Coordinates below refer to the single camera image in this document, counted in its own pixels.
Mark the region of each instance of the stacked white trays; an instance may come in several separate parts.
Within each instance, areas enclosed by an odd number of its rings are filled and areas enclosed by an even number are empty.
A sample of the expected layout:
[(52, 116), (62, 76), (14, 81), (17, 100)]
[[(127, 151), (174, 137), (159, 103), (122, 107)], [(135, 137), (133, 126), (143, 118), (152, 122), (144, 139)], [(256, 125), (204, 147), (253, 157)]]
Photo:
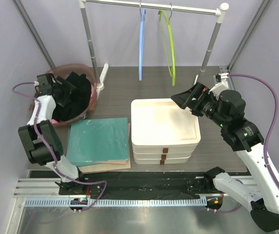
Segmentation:
[(184, 163), (200, 142), (199, 121), (171, 99), (131, 103), (131, 141), (138, 164)]

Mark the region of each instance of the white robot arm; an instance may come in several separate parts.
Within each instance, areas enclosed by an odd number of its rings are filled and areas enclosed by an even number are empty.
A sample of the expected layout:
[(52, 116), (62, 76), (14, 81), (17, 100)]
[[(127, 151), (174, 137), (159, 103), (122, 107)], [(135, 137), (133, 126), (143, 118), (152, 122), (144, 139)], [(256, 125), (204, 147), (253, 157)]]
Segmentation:
[[(18, 130), (20, 140), (31, 163), (37, 163), (54, 171), (61, 178), (58, 185), (70, 193), (84, 193), (86, 185), (78, 184), (73, 180), (85, 182), (81, 171), (72, 165), (63, 154), (63, 147), (57, 133), (55, 132), (51, 120), (53, 111), (56, 108), (56, 102), (66, 103), (69, 93), (75, 87), (67, 83), (63, 86), (56, 84), (52, 74), (43, 74), (37, 77), (37, 96), (35, 108), (31, 119), (27, 125)], [(54, 151), (57, 163), (52, 156), (52, 152), (39, 138), (35, 130), (35, 125), (51, 149)]]
[[(188, 107), (193, 115), (205, 115), (220, 126), (224, 141), (245, 163), (259, 191), (241, 184), (218, 167), (205, 173), (206, 182), (210, 183), (208, 187), (214, 186), (242, 204), (265, 232), (278, 230), (279, 173), (269, 155), (268, 162), (265, 162), (264, 139), (256, 125), (244, 118), (245, 101), (239, 92), (228, 90), (226, 78), (227, 74), (218, 76), (218, 83), (211, 90), (196, 83), (171, 99), (180, 108)], [(272, 170), (277, 183), (268, 169)]]

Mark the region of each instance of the black cloth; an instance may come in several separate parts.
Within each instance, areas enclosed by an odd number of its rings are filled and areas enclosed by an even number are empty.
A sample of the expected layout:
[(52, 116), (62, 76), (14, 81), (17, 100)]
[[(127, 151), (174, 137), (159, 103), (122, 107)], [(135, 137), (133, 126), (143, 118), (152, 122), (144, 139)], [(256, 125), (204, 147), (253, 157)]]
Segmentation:
[(72, 72), (66, 79), (69, 83), (78, 88), (78, 92), (71, 94), (70, 102), (64, 107), (56, 105), (53, 111), (53, 119), (60, 121), (68, 121), (81, 114), (90, 103), (92, 85), (91, 82), (86, 79), (86, 75), (78, 75)]

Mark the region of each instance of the clothes hanger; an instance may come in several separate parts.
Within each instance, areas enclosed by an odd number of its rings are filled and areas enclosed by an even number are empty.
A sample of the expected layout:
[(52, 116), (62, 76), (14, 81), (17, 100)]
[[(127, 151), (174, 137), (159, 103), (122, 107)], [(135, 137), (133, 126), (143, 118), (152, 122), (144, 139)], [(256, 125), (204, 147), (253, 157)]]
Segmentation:
[[(174, 50), (174, 40), (173, 40), (172, 29), (171, 29), (171, 26), (170, 26), (170, 18), (172, 17), (172, 13), (173, 13), (172, 3), (170, 3), (170, 6), (171, 6), (171, 12), (170, 12), (169, 18), (167, 17), (166, 12), (163, 11), (163, 10), (160, 10), (158, 15), (159, 15), (159, 23), (160, 23), (160, 28), (161, 28), (161, 35), (162, 35), (164, 52), (165, 52), (165, 56), (167, 58), (168, 71), (169, 71), (170, 77), (172, 77), (172, 86), (175, 86), (175, 81), (176, 81), (175, 50)], [(165, 19), (166, 24), (167, 24), (170, 50), (171, 50), (171, 55), (172, 55), (172, 67), (171, 68), (170, 68), (169, 62), (168, 62), (167, 50), (166, 50), (165, 39), (164, 39), (164, 32), (163, 32), (163, 28), (162, 28), (162, 24), (161, 24), (162, 15), (164, 16), (164, 19)]]
[(145, 14), (146, 10), (141, 9), (141, 1), (139, 2), (140, 12), (140, 33), (139, 33), (139, 65), (138, 65), (138, 77), (142, 80), (143, 77), (143, 54), (144, 54), (144, 34), (145, 34)]

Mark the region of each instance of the pink basket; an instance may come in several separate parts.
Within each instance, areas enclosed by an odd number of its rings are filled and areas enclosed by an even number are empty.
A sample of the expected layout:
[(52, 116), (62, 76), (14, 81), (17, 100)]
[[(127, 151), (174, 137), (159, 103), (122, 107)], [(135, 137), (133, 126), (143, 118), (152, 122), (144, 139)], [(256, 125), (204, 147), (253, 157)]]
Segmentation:
[(77, 117), (72, 118), (72, 119), (70, 119), (68, 121), (65, 121), (65, 122), (52, 123), (54, 127), (67, 126), (67, 125), (71, 125), (74, 122), (79, 122), (79, 121), (84, 120), (87, 117), (87, 112), (88, 111), (93, 111), (96, 107), (96, 104), (97, 104), (97, 92), (96, 92), (97, 83), (96, 83), (96, 79), (95, 79), (95, 76), (94, 76), (94, 72), (90, 67), (88, 67), (84, 64), (74, 63), (74, 64), (67, 64), (67, 65), (62, 65), (62, 66), (56, 67), (53, 70), (49, 70), (47, 73), (53, 73), (55, 76), (59, 76), (59, 77), (62, 77), (64, 79), (66, 79), (70, 75), (71, 72), (75, 72), (78, 75), (86, 74), (86, 79), (88, 79), (91, 82), (91, 84), (92, 84), (92, 94), (91, 94), (90, 104)]

